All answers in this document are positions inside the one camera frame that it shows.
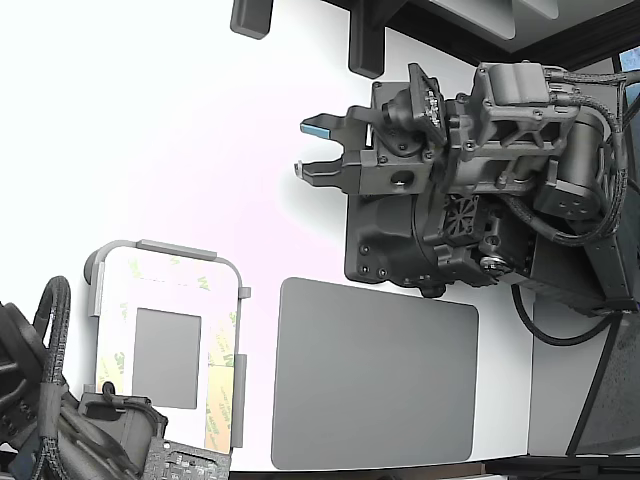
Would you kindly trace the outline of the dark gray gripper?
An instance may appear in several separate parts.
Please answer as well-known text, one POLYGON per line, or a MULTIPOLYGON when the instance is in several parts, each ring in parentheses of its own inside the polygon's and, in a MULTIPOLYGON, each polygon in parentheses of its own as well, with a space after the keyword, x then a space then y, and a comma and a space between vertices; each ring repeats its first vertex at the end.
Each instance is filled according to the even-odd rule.
POLYGON ((127 453, 146 453, 153 437, 163 437, 168 418, 149 398, 85 392, 78 413, 114 438, 127 453))
POLYGON ((344 116, 322 113, 304 119, 302 133, 339 143, 345 150, 366 148, 372 133, 375 165, 361 170, 359 152, 333 161, 294 165, 296 176, 314 187, 345 194, 418 194, 448 143, 445 100, 436 79, 383 82, 372 88, 371 105, 351 106, 344 116))

